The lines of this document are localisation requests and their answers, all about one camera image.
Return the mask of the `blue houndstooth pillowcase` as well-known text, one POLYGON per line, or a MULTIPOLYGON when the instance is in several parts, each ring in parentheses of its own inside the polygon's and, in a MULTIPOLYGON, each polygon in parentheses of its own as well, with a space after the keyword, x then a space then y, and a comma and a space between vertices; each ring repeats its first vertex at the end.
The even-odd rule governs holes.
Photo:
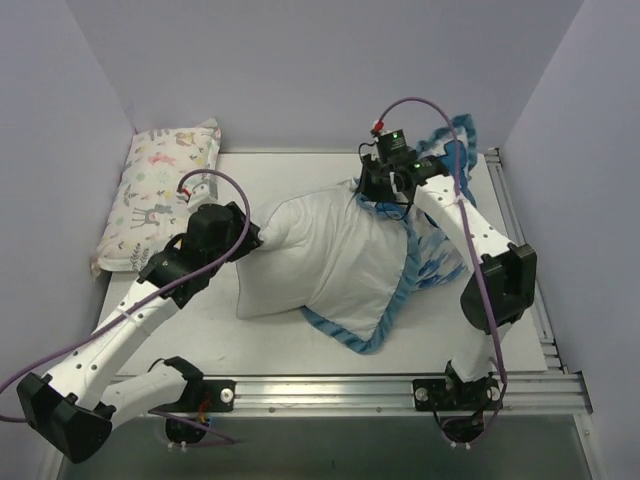
POLYGON ((301 307, 320 332, 358 354, 378 351, 410 296, 462 275, 462 253, 430 217, 400 202, 373 202, 353 186, 322 191, 311 201, 328 209, 341 201, 344 246, 329 284, 301 307))

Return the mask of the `white pillow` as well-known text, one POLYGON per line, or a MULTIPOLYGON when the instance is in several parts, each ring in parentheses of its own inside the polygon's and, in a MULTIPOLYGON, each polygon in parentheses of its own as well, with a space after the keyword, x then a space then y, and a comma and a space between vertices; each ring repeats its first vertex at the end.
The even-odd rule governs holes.
POLYGON ((420 266, 402 214, 378 211, 348 183, 257 208, 261 245, 236 263, 238 317, 298 309, 352 350, 377 349, 420 266))

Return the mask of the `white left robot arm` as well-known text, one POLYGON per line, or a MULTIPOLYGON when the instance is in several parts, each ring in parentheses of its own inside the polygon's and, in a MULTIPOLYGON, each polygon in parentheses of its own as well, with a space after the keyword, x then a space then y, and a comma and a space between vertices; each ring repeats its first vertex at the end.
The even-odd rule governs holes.
POLYGON ((196 408, 204 395, 204 375, 181 357, 123 382, 113 378, 156 329, 208 287, 224 264, 259 244, 248 206, 200 206, 186 232, 150 257, 85 343, 44 375, 29 372, 19 381, 17 394, 27 424, 77 464, 132 418, 165 405, 180 411, 196 408))

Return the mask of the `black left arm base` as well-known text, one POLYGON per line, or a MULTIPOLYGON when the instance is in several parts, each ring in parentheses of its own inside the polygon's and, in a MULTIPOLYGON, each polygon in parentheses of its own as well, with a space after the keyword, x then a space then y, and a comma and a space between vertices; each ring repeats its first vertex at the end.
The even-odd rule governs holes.
POLYGON ((228 379, 203 380, 196 387, 188 387, 178 401, 160 408, 165 413, 164 437, 183 450, 237 444, 237 440, 213 426, 215 414, 233 411, 235 387, 236 383, 228 379))

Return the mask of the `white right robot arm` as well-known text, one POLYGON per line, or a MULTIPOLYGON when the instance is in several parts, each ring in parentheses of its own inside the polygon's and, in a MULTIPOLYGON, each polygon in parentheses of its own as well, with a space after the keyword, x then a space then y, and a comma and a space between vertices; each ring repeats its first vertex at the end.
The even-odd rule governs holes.
POLYGON ((479 397, 476 381, 504 368, 502 341, 534 302, 537 254, 485 219, 463 194, 457 166, 418 156, 402 130, 377 125, 371 135, 373 151, 362 158, 365 194, 383 201, 403 195, 442 230, 470 269, 460 297, 468 325, 443 385, 446 402, 465 409, 479 397))

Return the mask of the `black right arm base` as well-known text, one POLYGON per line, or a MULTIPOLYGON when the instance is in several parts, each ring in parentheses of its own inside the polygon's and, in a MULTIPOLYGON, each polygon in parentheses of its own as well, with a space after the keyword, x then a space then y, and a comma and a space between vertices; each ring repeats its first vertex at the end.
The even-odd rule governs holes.
POLYGON ((505 388, 492 373, 463 382, 448 369, 442 377, 412 381, 414 409, 430 413, 452 448, 470 450, 489 431, 502 409, 505 388))

